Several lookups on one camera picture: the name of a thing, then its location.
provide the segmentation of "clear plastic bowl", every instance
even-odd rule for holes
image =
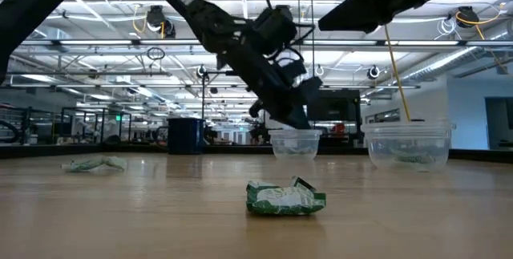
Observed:
[[[362,126],[370,159],[378,168],[439,171],[447,164],[451,125],[438,123],[372,123]]]
[[[277,159],[312,160],[319,148],[319,130],[269,131],[273,152]]]

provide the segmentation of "wooden table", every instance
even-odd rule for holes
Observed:
[[[0,161],[0,258],[513,258],[513,165],[376,170],[364,156],[119,154],[125,173],[64,174],[60,156]],[[248,180],[302,176],[311,217],[251,217]]]

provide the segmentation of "ceiling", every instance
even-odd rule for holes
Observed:
[[[294,14],[296,20],[302,22],[316,21],[323,15],[332,10],[338,3],[343,0],[272,0],[273,5],[287,5]],[[509,18],[510,10],[513,9],[513,3],[510,0],[433,0],[422,7],[414,10],[407,10],[398,15],[389,25],[391,39],[417,39],[417,40],[444,40],[444,39],[469,39],[476,38],[475,28],[462,29],[459,27],[452,28],[451,25],[445,25],[449,28],[448,35],[442,29],[442,20],[450,12],[454,13],[458,6],[472,6],[474,11],[481,19],[493,18],[498,13],[498,2],[506,2],[502,5],[502,13],[498,19],[483,26],[485,33],[488,28],[500,24],[504,19]],[[265,7],[265,0],[213,0],[215,4],[230,14],[243,16],[248,18],[256,17]],[[181,21],[181,17],[176,11],[169,6],[164,0],[66,0],[61,3],[53,14],[45,20],[39,27],[41,32],[53,30],[56,28],[62,30],[68,38],[71,39],[159,39],[160,35],[151,31],[148,27],[144,28],[144,15],[152,5],[164,6],[164,13],[168,18],[172,19],[176,28],[176,38],[195,39],[188,25]],[[319,39],[384,39],[385,32],[383,28],[378,29],[372,34],[364,34],[361,32],[342,32],[330,31],[320,32],[316,30],[309,37],[314,42]],[[58,70],[58,67],[65,67],[64,71],[89,71],[96,69],[99,71],[116,71],[131,73],[139,72],[139,75],[130,75],[130,83],[136,84],[195,84],[200,82],[196,77],[197,67],[204,65],[205,67],[215,68],[216,57],[205,53],[202,50],[191,55],[191,51],[197,47],[169,47],[171,51],[175,51],[177,55],[166,55],[161,61],[153,62],[145,55],[147,48],[134,48],[128,50],[124,48],[109,48],[110,51],[133,51],[140,56],[135,55],[88,55],[77,59],[77,55],[43,55],[45,48],[37,47],[20,47],[16,55],[21,59],[29,59],[32,63],[36,62],[44,65],[45,68],[40,70],[48,71],[48,67]],[[67,50],[91,51],[94,47],[68,47]],[[40,51],[38,55],[32,55],[35,51]],[[362,50],[354,48],[352,50],[338,50],[336,47],[323,48],[318,47],[315,51],[311,48],[303,48],[299,50],[305,58],[305,65],[309,68],[310,75],[313,72],[313,61],[317,67],[317,75],[320,75],[325,83],[329,84],[351,84],[351,85],[370,85],[366,77],[367,70],[372,66],[382,69],[382,76],[387,79],[391,76],[390,54],[386,49],[381,50]],[[409,51],[400,50],[394,52],[394,57],[398,61],[398,68],[404,71],[415,63],[419,63],[424,59],[436,55],[437,51],[421,50]],[[26,64],[23,66],[11,64],[11,69],[16,71],[34,70],[34,64]],[[155,75],[158,72],[165,72],[168,75]],[[84,75],[68,75],[58,77],[66,83],[113,83],[112,77],[103,76],[98,79],[90,79]],[[240,83],[243,82],[238,77],[220,75],[213,78],[210,82],[211,86],[221,83]],[[75,88],[80,92],[88,93],[90,91]],[[168,99],[172,102],[181,103],[184,106],[193,108],[199,101],[195,96],[200,94],[200,89],[180,90],[156,88],[150,90],[152,93]],[[140,101],[154,102],[154,99],[146,99],[144,95],[127,95],[122,89],[116,89],[111,92],[114,97],[124,101]],[[240,98],[242,96],[252,97],[253,95],[241,89],[219,89],[217,94],[209,94],[208,96],[225,96]],[[247,115],[249,100],[240,100],[236,103],[243,103],[237,115]]]

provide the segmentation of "crumpled plastic bag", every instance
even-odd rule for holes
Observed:
[[[101,168],[114,168],[124,171],[127,166],[127,161],[118,157],[101,156],[84,160],[81,162],[71,161],[69,164],[62,164],[61,169],[66,172],[89,172],[99,170]]]
[[[248,211],[260,215],[308,215],[326,206],[326,194],[317,192],[300,177],[293,177],[289,187],[249,181],[246,187]]]

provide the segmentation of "white wall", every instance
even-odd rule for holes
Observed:
[[[504,80],[452,79],[447,82],[447,89],[450,121],[456,124],[452,147],[487,150],[485,98],[513,97],[513,78],[507,76]]]
[[[411,119],[435,121],[448,118],[447,80],[442,75],[431,83],[420,83],[421,88],[404,90]],[[406,122],[406,112],[403,107],[401,94],[396,92],[391,101],[372,101],[371,106],[362,106],[363,123],[366,117],[384,111],[401,110],[401,121]]]

